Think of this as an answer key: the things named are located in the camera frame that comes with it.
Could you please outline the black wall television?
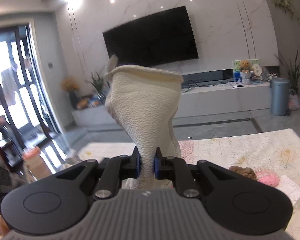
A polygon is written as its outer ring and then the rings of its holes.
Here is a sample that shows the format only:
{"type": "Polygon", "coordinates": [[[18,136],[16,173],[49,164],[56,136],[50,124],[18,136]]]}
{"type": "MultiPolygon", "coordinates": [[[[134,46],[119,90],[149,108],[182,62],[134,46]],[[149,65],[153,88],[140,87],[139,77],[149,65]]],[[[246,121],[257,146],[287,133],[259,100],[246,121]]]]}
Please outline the black wall television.
{"type": "Polygon", "coordinates": [[[109,56],[119,65],[153,67],[198,59],[198,51],[185,6],[157,12],[103,33],[109,56]]]}

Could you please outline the blue grey trash bin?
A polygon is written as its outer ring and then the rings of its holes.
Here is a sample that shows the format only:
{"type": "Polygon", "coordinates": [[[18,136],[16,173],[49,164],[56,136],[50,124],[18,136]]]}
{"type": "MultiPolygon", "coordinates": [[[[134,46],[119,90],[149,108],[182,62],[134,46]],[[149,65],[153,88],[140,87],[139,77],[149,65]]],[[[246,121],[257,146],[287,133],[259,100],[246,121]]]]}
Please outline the blue grey trash bin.
{"type": "Polygon", "coordinates": [[[270,82],[271,112],[278,116],[285,116],[288,111],[290,81],[276,77],[270,82]]]}

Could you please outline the lace tablecloth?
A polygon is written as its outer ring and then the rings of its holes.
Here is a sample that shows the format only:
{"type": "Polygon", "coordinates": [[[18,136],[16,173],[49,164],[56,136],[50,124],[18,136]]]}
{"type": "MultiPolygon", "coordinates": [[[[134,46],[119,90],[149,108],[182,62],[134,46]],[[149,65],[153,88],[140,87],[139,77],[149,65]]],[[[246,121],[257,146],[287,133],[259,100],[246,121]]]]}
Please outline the lace tablecloth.
{"type": "MultiPolygon", "coordinates": [[[[206,159],[224,168],[250,167],[286,175],[300,186],[300,137],[293,129],[236,137],[179,142],[182,158],[189,164],[206,159]]],[[[293,206],[286,232],[300,239],[300,199],[293,206]]]]}

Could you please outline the hanging vine plant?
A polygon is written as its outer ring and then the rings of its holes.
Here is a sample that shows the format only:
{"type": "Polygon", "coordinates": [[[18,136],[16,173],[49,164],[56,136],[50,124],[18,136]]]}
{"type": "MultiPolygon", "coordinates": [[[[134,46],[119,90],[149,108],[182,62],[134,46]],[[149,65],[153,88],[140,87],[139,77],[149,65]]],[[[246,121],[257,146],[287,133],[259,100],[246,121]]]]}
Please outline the hanging vine plant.
{"type": "Polygon", "coordinates": [[[295,21],[298,25],[300,25],[300,10],[294,7],[291,0],[271,0],[271,2],[276,9],[279,9],[286,15],[289,15],[292,21],[295,21]]]}

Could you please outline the tall floor plant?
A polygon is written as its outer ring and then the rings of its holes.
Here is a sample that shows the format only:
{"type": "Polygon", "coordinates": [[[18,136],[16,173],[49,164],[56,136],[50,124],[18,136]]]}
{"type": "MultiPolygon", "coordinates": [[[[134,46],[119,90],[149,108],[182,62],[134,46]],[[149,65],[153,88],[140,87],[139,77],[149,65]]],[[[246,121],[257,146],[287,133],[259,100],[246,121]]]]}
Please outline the tall floor plant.
{"type": "Polygon", "coordinates": [[[296,51],[294,60],[285,59],[280,52],[278,52],[278,55],[275,55],[275,57],[278,59],[279,63],[286,68],[287,75],[290,80],[290,87],[298,94],[300,80],[300,60],[298,59],[299,49],[296,51]]]}

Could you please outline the pastel woven bag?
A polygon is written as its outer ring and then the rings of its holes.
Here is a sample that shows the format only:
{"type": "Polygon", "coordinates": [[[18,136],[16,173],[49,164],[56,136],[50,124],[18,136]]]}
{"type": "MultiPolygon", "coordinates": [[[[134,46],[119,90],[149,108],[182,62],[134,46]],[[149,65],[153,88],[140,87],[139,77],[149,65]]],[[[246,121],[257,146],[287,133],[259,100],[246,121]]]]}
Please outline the pastel woven bag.
{"type": "Polygon", "coordinates": [[[298,99],[298,94],[295,89],[291,88],[289,90],[289,103],[288,107],[290,111],[295,111],[299,109],[299,99],[298,99]]]}

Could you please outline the dried yellow flowers vase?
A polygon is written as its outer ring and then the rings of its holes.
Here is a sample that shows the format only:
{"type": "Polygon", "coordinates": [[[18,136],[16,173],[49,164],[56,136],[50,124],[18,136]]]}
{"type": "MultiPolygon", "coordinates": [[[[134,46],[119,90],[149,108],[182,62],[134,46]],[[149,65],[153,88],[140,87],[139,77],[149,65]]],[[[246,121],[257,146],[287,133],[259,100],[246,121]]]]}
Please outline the dried yellow flowers vase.
{"type": "Polygon", "coordinates": [[[79,97],[77,96],[78,85],[76,81],[74,78],[68,76],[61,81],[60,86],[63,91],[68,93],[71,106],[76,110],[77,104],[79,103],[79,97]]]}

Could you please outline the cream white towel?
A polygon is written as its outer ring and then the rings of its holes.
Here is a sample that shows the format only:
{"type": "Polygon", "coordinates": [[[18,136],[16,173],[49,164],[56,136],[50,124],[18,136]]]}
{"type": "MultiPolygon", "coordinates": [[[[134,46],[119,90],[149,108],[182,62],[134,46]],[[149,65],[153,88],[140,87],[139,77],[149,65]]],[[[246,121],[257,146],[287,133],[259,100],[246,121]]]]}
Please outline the cream white towel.
{"type": "Polygon", "coordinates": [[[129,189],[159,189],[172,185],[168,179],[154,175],[157,149],[163,157],[181,156],[172,121],[178,110],[182,75],[137,65],[118,65],[118,57],[110,57],[105,80],[110,83],[106,109],[126,131],[138,148],[141,158],[140,176],[128,179],[129,189]]]}

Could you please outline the white frilly cloth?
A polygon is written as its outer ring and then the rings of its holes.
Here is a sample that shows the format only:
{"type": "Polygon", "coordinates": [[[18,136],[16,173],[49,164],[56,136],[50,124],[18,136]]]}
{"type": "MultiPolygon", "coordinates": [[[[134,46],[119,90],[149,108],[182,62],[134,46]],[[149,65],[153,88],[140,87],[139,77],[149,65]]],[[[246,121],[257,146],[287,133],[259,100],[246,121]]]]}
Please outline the white frilly cloth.
{"type": "Polygon", "coordinates": [[[290,199],[293,205],[300,199],[300,186],[286,175],[280,177],[276,189],[282,191],[290,199]]]}

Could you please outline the brown plush scarf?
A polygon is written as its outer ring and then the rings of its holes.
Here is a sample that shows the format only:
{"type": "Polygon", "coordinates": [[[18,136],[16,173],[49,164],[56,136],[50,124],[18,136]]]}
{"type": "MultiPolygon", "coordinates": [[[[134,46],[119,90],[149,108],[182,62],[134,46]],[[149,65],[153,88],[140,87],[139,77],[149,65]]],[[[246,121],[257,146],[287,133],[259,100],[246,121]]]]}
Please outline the brown plush scarf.
{"type": "Polygon", "coordinates": [[[229,170],[252,180],[257,180],[255,171],[250,167],[231,166],[229,170]]]}

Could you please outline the green plant in vase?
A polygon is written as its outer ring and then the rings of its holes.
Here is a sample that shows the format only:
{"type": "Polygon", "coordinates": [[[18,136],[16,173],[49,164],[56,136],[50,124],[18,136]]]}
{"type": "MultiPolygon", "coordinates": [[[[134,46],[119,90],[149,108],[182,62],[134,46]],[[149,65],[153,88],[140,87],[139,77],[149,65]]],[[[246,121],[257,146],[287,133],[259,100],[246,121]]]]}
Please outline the green plant in vase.
{"type": "Polygon", "coordinates": [[[100,99],[105,100],[106,96],[103,92],[104,78],[102,78],[97,71],[91,72],[91,77],[86,80],[86,83],[92,85],[98,93],[100,99]]]}

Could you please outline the pink crochet toy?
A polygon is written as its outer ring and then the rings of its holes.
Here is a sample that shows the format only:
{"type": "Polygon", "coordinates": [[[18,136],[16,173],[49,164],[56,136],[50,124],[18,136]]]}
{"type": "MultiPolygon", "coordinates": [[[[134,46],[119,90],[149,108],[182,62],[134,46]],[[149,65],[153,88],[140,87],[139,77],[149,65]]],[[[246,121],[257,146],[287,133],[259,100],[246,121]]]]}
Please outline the pink crochet toy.
{"type": "Polygon", "coordinates": [[[280,177],[273,171],[262,170],[256,173],[258,182],[271,187],[277,187],[280,182],[280,177]]]}

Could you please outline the teddy bear bouquet box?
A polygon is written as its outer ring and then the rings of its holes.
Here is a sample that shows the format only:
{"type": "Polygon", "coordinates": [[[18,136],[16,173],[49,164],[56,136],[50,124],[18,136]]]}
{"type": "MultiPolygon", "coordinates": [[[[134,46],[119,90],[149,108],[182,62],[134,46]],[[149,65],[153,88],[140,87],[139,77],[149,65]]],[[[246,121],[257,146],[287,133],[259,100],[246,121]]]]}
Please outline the teddy bear bouquet box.
{"type": "Polygon", "coordinates": [[[262,67],[258,59],[234,60],[232,62],[234,81],[243,85],[250,85],[253,82],[262,82],[262,67]]]}

